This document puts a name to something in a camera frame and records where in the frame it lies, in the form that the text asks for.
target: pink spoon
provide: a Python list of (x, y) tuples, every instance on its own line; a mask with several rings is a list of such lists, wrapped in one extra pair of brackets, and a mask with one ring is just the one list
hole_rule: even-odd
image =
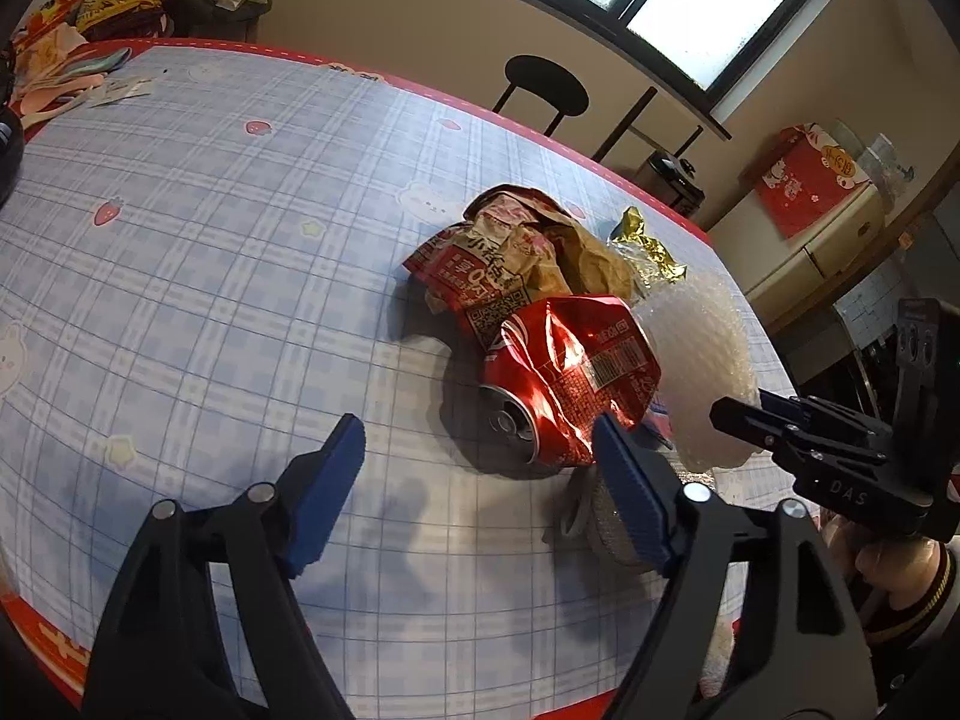
[(40, 113), (47, 105), (52, 103), (60, 95), (67, 92), (77, 92), (80, 90), (92, 89), (104, 82), (102, 73), (95, 73), (92, 76), (81, 76), (79, 79), (65, 81), (56, 86), (47, 86), (42, 89), (35, 89), (23, 95), (20, 101), (21, 116)]

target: plaid tablecloth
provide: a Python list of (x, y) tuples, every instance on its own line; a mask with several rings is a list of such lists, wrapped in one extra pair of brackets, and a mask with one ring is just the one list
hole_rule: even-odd
[[(154, 93), (48, 124), (0, 210), (0, 541), (23, 598), (89, 647), (152, 501), (232, 500), (352, 412), (366, 464), (295, 591), (357, 716), (527, 720), (613, 688), (662, 582), (557, 543), (565, 476), (491, 472), (510, 469), (476, 352), (400, 262), (494, 184), (539, 187), (600, 237), (637, 199), (389, 79), (198, 47), (120, 73)], [(644, 213), (678, 260), (726, 277), (760, 384), (789, 392), (709, 246)], [(768, 457), (720, 477), (761, 507), (789, 483)], [(215, 580), (257, 700), (229, 573)], [(735, 576), (725, 608), (741, 595)]]

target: blue gripper pad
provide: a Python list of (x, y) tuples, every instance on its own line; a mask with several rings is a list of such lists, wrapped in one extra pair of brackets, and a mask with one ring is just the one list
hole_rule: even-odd
[(671, 545), (677, 474), (656, 451), (638, 447), (606, 413), (593, 423), (593, 459), (637, 555), (668, 576), (678, 557)]
[(363, 422), (346, 413), (319, 450), (294, 457), (277, 479), (280, 501), (290, 517), (290, 535), (279, 555), (287, 579), (296, 579), (323, 555), (363, 466), (366, 447)]

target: black chair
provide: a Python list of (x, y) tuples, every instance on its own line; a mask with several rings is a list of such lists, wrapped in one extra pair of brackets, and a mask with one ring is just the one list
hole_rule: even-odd
[(493, 113), (499, 113), (504, 103), (517, 87), (525, 89), (541, 100), (546, 100), (558, 111), (557, 117), (544, 130), (550, 136), (563, 117), (579, 116), (590, 105), (590, 98), (584, 85), (570, 71), (556, 62), (542, 56), (520, 55), (512, 57), (503, 69), (510, 86), (493, 106)]

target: crushed red soda can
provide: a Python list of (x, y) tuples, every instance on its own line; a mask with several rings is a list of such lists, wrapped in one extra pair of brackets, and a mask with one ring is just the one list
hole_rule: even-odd
[(642, 420), (661, 370), (630, 309), (609, 295), (544, 298), (501, 324), (484, 360), (490, 423), (531, 461), (593, 462), (593, 420)]

